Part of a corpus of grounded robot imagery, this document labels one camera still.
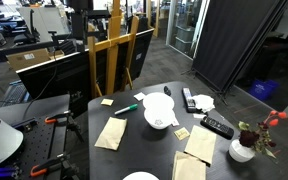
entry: white flower pot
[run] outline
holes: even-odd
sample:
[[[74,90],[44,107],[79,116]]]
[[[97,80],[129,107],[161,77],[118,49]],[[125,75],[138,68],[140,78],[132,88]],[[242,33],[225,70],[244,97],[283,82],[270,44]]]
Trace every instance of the white flower pot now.
[[[255,156],[255,152],[251,148],[242,146],[238,139],[232,141],[228,152],[237,162],[247,162]]]

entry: green pen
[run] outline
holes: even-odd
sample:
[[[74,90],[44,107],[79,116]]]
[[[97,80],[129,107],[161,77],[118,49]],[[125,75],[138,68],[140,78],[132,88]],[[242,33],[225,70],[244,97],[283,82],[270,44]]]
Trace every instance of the green pen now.
[[[137,109],[137,104],[133,104],[133,105],[130,105],[130,106],[124,108],[124,109],[121,109],[121,110],[119,110],[119,111],[116,111],[114,114],[115,114],[115,115],[118,115],[118,114],[121,114],[121,113],[123,113],[123,112],[130,111],[130,110],[135,110],[135,109]]]

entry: remote control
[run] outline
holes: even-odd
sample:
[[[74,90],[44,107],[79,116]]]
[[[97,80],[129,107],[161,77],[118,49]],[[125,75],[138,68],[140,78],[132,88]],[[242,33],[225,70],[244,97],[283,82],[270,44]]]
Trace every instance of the remote control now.
[[[234,135],[234,130],[232,128],[207,116],[204,117],[203,120],[201,120],[201,125],[228,140],[232,139]]]
[[[184,103],[186,106],[186,111],[188,113],[196,112],[195,101],[192,98],[191,92],[189,88],[183,88],[183,96],[184,96]]]

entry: office chair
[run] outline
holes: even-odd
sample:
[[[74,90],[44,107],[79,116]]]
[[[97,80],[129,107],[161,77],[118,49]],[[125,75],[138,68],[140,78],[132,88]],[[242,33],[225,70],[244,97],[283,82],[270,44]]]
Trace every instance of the office chair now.
[[[33,26],[33,13],[34,13],[34,11],[33,11],[33,9],[31,9],[31,11],[30,11],[30,27],[31,27],[32,33],[29,33],[29,31],[27,31],[23,34],[15,36],[14,44],[22,45],[22,44],[33,44],[33,43],[39,42],[40,34],[36,30],[36,28]]]

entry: black table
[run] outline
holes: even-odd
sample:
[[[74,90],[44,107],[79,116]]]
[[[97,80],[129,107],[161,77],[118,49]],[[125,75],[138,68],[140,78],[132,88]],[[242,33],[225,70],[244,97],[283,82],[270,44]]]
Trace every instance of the black table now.
[[[64,111],[67,111],[69,109],[69,95],[62,95],[62,96],[56,96],[52,98],[47,99],[41,99],[34,101],[29,108],[29,103],[25,104],[16,104],[12,106],[5,106],[0,108],[0,118],[10,124],[15,125],[23,120],[28,120],[31,118],[46,118],[50,117],[56,114],[63,113]],[[64,152],[65,148],[65,137],[66,137],[66,126],[64,125],[55,125],[53,137],[50,135],[50,138],[52,139],[51,149],[49,152],[49,157],[56,157],[56,155],[61,154]],[[36,140],[34,145],[26,144],[25,149],[31,149],[33,147],[43,146],[44,142],[39,142]],[[45,162],[46,159],[41,159],[39,162],[35,162],[35,165],[38,165],[38,163]],[[23,172],[23,179],[29,179],[29,174],[27,172]],[[46,177],[43,178],[43,176],[38,176],[33,179],[60,179],[61,177],[61,171],[54,171],[52,173],[49,173]]]
[[[138,102],[133,96],[140,92],[146,95],[152,92],[164,92],[164,86],[171,90],[171,97],[175,102],[173,110],[180,125],[155,130],[144,118],[143,102]],[[185,110],[183,87],[189,86],[182,82],[170,82],[90,101],[88,104],[90,179],[123,179],[137,171],[149,172],[160,180],[172,179],[175,152],[184,152],[188,141],[188,138],[179,141],[174,131],[185,127],[191,132],[193,125],[200,126],[200,120],[194,119],[193,115]],[[190,90],[192,95],[197,95],[193,89]],[[104,98],[114,100],[111,107],[100,104]],[[137,110],[117,116],[121,119],[127,118],[127,126],[118,150],[95,147],[95,142],[109,117],[115,117],[115,111],[134,103],[138,103]],[[216,110],[210,111],[209,116],[235,129]],[[238,134],[238,130],[235,129],[233,139],[237,139]],[[247,163],[233,160],[228,153],[231,141],[221,136],[216,137],[213,163],[211,167],[207,167],[206,179],[279,179],[279,169],[265,156],[258,155]]]

